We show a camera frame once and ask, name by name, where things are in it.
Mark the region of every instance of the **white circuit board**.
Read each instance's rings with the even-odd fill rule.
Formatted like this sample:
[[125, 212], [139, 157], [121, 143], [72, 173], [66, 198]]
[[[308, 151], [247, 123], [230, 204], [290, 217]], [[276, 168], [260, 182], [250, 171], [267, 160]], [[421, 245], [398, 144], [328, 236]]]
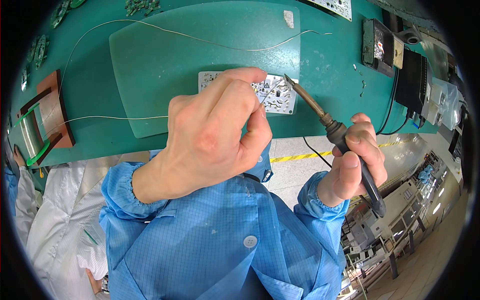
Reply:
[[352, 4], [350, 0], [307, 0], [320, 5], [329, 11], [341, 15], [345, 19], [352, 21]]
[[[198, 92], [206, 88], [215, 80], [221, 71], [204, 71], [198, 73]], [[269, 113], [291, 115], [294, 112], [297, 92], [285, 81], [282, 76], [267, 75], [267, 78], [260, 83], [253, 83], [252, 89], [260, 103], [265, 104], [265, 111]]]

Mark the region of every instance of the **white button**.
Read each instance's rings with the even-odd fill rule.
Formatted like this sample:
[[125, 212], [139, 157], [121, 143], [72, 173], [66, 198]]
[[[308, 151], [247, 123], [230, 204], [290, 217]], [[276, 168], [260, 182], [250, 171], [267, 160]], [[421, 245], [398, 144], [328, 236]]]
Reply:
[[243, 240], [243, 245], [247, 248], [255, 247], [256, 244], [257, 238], [253, 235], [249, 235]]

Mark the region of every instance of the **hand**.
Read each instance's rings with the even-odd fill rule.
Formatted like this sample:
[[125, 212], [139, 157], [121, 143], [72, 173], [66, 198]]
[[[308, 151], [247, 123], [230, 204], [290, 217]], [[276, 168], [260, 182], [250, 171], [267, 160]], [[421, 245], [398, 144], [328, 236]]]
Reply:
[[179, 198], [255, 166], [272, 131], [251, 83], [266, 76], [255, 67], [227, 70], [201, 93], [173, 98], [167, 146], [133, 173], [135, 197], [143, 203]]
[[17, 163], [18, 167], [26, 166], [25, 160], [22, 157], [22, 154], [20, 154], [20, 150], [18, 150], [17, 145], [13, 147], [13, 159]]
[[97, 294], [102, 291], [102, 279], [95, 280], [93, 278], [92, 271], [89, 269], [85, 269], [85, 272], [87, 273], [88, 279], [90, 280], [90, 284], [92, 285], [93, 293]]
[[368, 170], [378, 187], [387, 179], [384, 167], [385, 155], [377, 146], [375, 129], [370, 118], [357, 113], [350, 119], [354, 124], [347, 130], [345, 140], [350, 151], [342, 155], [335, 146], [332, 170], [320, 181], [317, 194], [323, 204], [334, 207], [345, 199], [366, 193], [361, 184], [359, 156], [367, 163]]

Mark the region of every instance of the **green cutting mat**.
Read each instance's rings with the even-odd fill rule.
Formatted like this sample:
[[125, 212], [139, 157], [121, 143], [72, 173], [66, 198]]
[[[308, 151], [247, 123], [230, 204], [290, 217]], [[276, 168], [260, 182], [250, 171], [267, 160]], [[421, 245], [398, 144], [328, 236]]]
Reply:
[[[283, 11], [292, 11], [289, 28]], [[260, 49], [300, 33], [296, 7], [262, 2], [197, 4], [142, 21], [234, 48]], [[177, 95], [198, 93], [198, 72], [258, 66], [300, 77], [300, 37], [264, 51], [240, 51], [133, 23], [109, 38], [117, 87], [128, 118], [166, 116]], [[167, 132], [167, 118], [129, 120], [136, 138]]]

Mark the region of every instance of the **worker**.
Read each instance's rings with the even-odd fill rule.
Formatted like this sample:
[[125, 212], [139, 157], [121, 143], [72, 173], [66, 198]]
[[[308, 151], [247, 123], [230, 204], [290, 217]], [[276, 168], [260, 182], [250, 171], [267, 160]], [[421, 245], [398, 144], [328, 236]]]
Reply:
[[312, 175], [292, 212], [256, 168], [269, 161], [272, 132], [251, 83], [266, 75], [228, 70], [201, 93], [173, 98], [165, 149], [110, 168], [100, 224], [114, 298], [336, 298], [348, 199], [365, 193], [359, 156], [379, 186], [384, 155], [370, 119], [354, 115], [351, 151], [333, 149], [332, 170]]
[[98, 223], [105, 205], [100, 188], [121, 156], [52, 167], [38, 211], [32, 176], [17, 146], [13, 158], [20, 169], [15, 223], [40, 280], [57, 299], [109, 299], [102, 292], [108, 268]]

